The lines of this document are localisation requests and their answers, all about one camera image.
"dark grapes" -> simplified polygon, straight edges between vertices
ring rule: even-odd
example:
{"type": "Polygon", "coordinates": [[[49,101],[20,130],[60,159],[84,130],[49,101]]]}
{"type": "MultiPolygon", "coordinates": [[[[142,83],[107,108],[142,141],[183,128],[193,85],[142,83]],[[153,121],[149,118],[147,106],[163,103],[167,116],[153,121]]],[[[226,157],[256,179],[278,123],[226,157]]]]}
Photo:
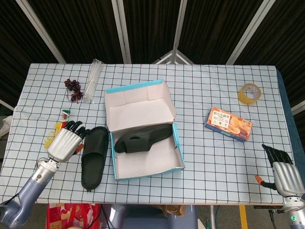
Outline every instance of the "dark grapes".
{"type": "Polygon", "coordinates": [[[71,101],[72,102],[78,102],[83,97],[83,92],[81,92],[81,85],[80,82],[73,80],[71,82],[70,79],[67,79],[65,81],[65,86],[69,91],[74,91],[73,94],[71,94],[71,101]]]}

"robotic arm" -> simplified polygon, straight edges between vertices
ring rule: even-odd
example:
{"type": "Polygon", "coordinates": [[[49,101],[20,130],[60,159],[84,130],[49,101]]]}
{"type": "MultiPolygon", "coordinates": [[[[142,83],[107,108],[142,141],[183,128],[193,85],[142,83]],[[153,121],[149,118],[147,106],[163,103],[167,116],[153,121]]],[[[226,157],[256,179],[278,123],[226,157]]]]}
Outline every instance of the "robotic arm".
{"type": "Polygon", "coordinates": [[[48,148],[49,158],[42,161],[18,194],[0,204],[0,224],[9,229],[22,227],[39,195],[57,172],[60,163],[66,162],[90,130],[81,127],[81,121],[70,121],[61,129],[48,148]],[[13,199],[18,196],[20,204],[13,199]]]}
{"type": "Polygon", "coordinates": [[[305,202],[301,199],[305,189],[299,170],[286,152],[262,146],[267,153],[275,182],[267,183],[255,176],[257,182],[263,187],[277,190],[284,197],[284,205],[277,213],[289,214],[291,229],[305,229],[305,202]]]}

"box lid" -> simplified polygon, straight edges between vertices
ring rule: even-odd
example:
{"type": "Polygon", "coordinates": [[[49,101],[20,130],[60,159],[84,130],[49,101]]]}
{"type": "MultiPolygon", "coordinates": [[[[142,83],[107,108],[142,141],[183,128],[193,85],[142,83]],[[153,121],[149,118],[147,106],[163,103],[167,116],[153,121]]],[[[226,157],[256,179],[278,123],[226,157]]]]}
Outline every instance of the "box lid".
{"type": "Polygon", "coordinates": [[[106,89],[105,106],[111,132],[172,123],[176,116],[168,86],[163,80],[106,89]]]}

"black slide sandal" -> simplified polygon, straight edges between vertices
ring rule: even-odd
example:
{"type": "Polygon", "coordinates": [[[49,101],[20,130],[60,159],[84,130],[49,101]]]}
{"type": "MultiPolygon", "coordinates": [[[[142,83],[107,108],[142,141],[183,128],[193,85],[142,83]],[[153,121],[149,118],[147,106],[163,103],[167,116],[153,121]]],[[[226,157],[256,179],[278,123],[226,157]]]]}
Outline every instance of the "black slide sandal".
{"type": "Polygon", "coordinates": [[[97,126],[86,136],[81,156],[81,185],[91,191],[102,180],[108,150],[108,131],[97,126]]]}
{"type": "Polygon", "coordinates": [[[117,153],[149,151],[152,145],[173,135],[172,124],[159,124],[135,129],[121,136],[115,143],[117,153]]]}

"grid tablecloth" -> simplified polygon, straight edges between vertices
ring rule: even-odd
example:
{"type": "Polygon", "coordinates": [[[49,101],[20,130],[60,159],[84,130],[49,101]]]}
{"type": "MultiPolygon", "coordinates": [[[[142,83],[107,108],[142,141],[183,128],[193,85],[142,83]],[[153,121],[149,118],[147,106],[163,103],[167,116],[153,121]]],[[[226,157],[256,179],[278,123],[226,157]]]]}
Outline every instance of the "grid tablecloth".
{"type": "Polygon", "coordinates": [[[89,66],[30,66],[14,111],[0,174],[2,200],[22,188],[32,175],[37,159],[47,157],[43,140],[54,130],[62,109],[70,108],[70,120],[80,120],[86,128],[106,126],[106,88],[163,79],[177,112],[175,121],[186,165],[183,171],[117,182],[109,149],[102,182],[94,191],[86,192],[81,186],[81,155],[75,155],[61,164],[38,202],[283,202],[276,191],[259,186],[254,177],[260,175],[265,181],[273,182],[262,143],[284,150],[292,157],[274,66],[108,64],[100,75],[93,103],[71,103],[63,82],[75,79],[84,89],[89,66]],[[254,105],[241,104],[237,99],[237,92],[245,83],[254,83],[262,91],[254,105]],[[241,143],[204,128],[212,106],[253,122],[250,139],[241,143]]]}

